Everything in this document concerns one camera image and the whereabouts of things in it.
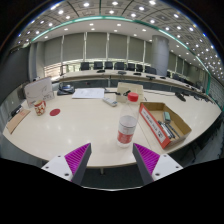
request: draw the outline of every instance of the cardboard box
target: cardboard box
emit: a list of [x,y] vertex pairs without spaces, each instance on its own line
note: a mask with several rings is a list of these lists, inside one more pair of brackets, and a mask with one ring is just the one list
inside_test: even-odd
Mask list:
[[[180,138],[176,135],[175,132],[173,134],[176,138],[171,138],[167,136],[166,132],[157,122],[158,120],[163,121],[163,112],[169,112],[171,119],[171,126],[176,130],[179,134]],[[151,128],[153,134],[157,138],[158,142],[164,149],[165,147],[172,146],[182,140],[184,140],[192,131],[191,128],[183,121],[183,119],[176,113],[174,113],[169,107],[164,103],[150,103],[150,102],[142,102],[140,104],[139,113]]]

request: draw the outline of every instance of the paper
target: paper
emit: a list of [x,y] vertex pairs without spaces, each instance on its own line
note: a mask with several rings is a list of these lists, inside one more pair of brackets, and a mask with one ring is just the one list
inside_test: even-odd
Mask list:
[[30,110],[23,109],[18,114],[16,114],[8,123],[7,128],[9,130],[9,133],[12,134],[12,132],[15,130],[15,128],[18,126],[18,124],[23,120],[23,118],[26,117],[27,114],[30,113]]
[[33,107],[34,102],[38,100],[48,101],[54,99],[54,91],[50,77],[29,83],[24,87],[24,92],[29,107]]
[[102,99],[104,97],[104,89],[88,88],[76,89],[72,98],[86,98],[86,99]]

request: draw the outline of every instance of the cable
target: cable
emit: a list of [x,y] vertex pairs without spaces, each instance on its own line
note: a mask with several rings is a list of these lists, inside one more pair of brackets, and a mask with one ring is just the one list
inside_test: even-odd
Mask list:
[[158,95],[163,95],[163,96],[175,96],[175,95],[166,95],[166,94],[161,94],[161,93],[155,93],[155,92],[147,92],[147,91],[143,91],[146,93],[153,93],[153,94],[158,94]]

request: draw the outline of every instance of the ceiling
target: ceiling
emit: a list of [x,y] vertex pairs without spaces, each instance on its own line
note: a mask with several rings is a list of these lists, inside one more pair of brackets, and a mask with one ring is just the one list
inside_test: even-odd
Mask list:
[[[201,69],[204,64],[209,73],[224,85],[223,64],[206,34],[203,34],[197,24],[188,17],[164,2],[159,0],[66,0],[52,7],[27,25],[13,47],[22,47],[27,43],[46,41],[80,32],[115,33],[114,30],[117,30],[118,34],[129,36],[137,34],[136,38],[146,41],[150,41],[152,35],[161,35],[169,39],[170,50],[176,55],[181,55],[180,57],[186,59],[188,63]],[[79,21],[81,19],[94,19],[92,21],[94,25],[89,25],[90,20]]]

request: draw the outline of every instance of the conference table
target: conference table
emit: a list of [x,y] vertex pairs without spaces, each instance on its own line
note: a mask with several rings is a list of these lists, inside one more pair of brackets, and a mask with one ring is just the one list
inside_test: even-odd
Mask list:
[[178,80],[165,77],[163,79],[162,76],[154,75],[154,74],[148,74],[141,72],[141,76],[134,75],[135,72],[133,71],[125,71],[126,74],[121,75],[118,74],[119,70],[105,70],[105,72],[97,73],[97,70],[85,70],[85,71],[76,71],[76,72],[69,72],[65,73],[63,76],[53,77],[52,81],[54,82],[70,82],[70,81],[83,81],[83,80],[108,80],[108,86],[111,86],[111,82],[113,80],[130,80],[134,82],[149,82],[151,84],[160,84],[166,88],[169,91],[172,91],[172,87],[181,88],[183,91],[196,93],[197,95],[203,97],[203,98],[209,98],[206,94],[202,93],[201,90],[192,87],[186,83],[180,82]]
[[[60,81],[71,77],[71,74],[61,77]],[[171,81],[174,85],[177,84],[175,80]],[[117,91],[117,88],[107,89],[111,92]],[[104,95],[116,100],[114,93]],[[45,161],[57,155],[66,155],[82,145],[91,143],[92,154],[87,164],[88,168],[119,167],[136,163],[132,144],[128,148],[120,148],[117,145],[118,122],[123,103],[118,102],[116,107],[111,107],[102,99],[73,99],[72,95],[57,96],[56,91],[54,96],[54,99],[46,102],[46,111],[41,116],[37,116],[34,108],[29,108],[25,100],[22,106],[30,110],[30,113],[12,134],[5,128],[3,135],[22,151]],[[198,101],[193,96],[185,98],[186,102],[181,101],[172,92],[144,89],[144,101],[165,103],[190,126],[192,131],[185,140],[162,149],[149,126],[139,116],[132,143],[149,148],[159,155],[170,154],[204,133],[221,113],[217,104],[210,101]],[[60,109],[60,113],[50,116],[53,109]]]

